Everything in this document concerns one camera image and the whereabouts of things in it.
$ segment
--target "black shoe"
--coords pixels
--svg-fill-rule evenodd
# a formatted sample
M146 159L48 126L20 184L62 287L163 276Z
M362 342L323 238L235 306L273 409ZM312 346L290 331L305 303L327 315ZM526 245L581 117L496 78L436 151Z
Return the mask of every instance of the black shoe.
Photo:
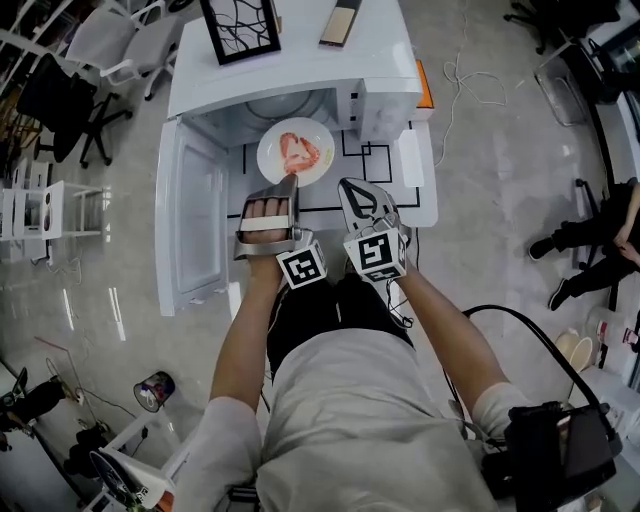
M538 240L531 247L529 247L529 257L533 261L538 261L540 258L546 256L555 248L556 246L553 243L553 238L543 238L542 240Z
M551 311L555 311L570 296L571 293L569 293L569 283L566 279L563 279L562 281L560 281L560 286L558 286L556 293L554 293L549 299L549 309Z

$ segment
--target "strap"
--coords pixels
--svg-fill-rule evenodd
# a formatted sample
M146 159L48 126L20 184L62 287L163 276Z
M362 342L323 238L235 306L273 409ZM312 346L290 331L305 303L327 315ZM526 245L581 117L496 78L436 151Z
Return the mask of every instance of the strap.
M240 231L268 231L270 229L288 229L290 227L288 215L242 219L240 223Z

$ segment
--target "black equipment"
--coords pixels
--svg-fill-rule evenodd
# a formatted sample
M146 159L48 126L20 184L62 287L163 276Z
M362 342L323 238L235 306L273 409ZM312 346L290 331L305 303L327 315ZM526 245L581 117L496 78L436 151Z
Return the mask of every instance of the black equipment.
M478 306L464 314L470 317L485 310L504 311L525 324L589 403L572 410L563 410L559 402L511 409L506 451L489 454L482 462L482 475L496 499L514 496L518 512L556 510L616 474L613 459L622 451L620 436L606 418L609 406L598 402L540 327L503 306Z
M69 77L58 65L51 54L40 59L36 69L31 73L16 105L18 113L33 117L54 133L53 145L40 144L36 141L35 157L38 152L53 151L56 162L62 162L71 153L83 133L87 134L80 164L83 169L89 166L85 160L91 143L95 141L105 165L111 164L102 144L102 129L124 116L133 117L130 110L121 110L106 116L109 102L118 95L109 93L104 101L93 104L93 95L97 88L82 80L75 73ZM93 111L100 107L90 120Z

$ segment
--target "white t-shirt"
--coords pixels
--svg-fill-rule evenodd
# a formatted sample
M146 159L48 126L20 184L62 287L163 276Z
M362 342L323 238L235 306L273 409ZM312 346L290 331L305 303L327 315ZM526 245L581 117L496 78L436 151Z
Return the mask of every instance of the white t-shirt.
M227 492L254 482L267 511L494 511L460 434L420 378L414 350L380 331L324 333L293 350L274 381L264 443L255 414L212 400L181 471L175 512L234 510ZM485 391L472 418L497 438L511 384Z

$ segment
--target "food on plate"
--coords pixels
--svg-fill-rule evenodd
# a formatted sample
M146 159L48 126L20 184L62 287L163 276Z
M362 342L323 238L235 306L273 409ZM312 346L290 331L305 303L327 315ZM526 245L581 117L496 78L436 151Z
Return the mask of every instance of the food on plate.
M294 152L289 154L292 143ZM280 153L284 159L286 174L308 171L320 160L320 150L304 137L298 137L292 132L285 132L280 136Z

